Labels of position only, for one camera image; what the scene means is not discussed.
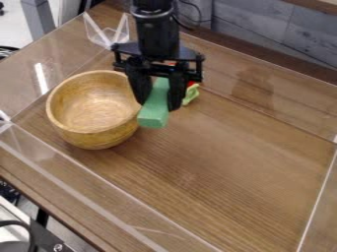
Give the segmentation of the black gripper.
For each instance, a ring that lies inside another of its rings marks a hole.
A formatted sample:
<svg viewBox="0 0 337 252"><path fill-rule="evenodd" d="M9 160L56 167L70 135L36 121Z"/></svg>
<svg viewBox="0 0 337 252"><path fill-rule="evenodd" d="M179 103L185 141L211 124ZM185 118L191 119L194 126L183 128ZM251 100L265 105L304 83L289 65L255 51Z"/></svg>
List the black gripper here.
<svg viewBox="0 0 337 252"><path fill-rule="evenodd" d="M115 53L115 70L126 73L136 102L144 104L150 96L150 76L168 76L168 111L178 110L186 97L189 80L203 80L206 56L185 45L179 45L178 50L168 56L143 55L136 42L115 43L111 50Z"/></svg>

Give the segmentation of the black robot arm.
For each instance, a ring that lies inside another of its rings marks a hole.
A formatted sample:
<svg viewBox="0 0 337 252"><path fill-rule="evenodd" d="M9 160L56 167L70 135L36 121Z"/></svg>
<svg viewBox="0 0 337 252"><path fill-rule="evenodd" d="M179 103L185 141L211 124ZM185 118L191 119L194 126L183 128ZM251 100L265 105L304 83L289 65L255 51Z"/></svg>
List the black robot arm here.
<svg viewBox="0 0 337 252"><path fill-rule="evenodd" d="M206 56L181 42L175 0L130 0L136 41L115 42L114 67L126 74L136 102L144 105L152 90L151 78L168 80L167 106L178 110L189 82L203 80Z"/></svg>

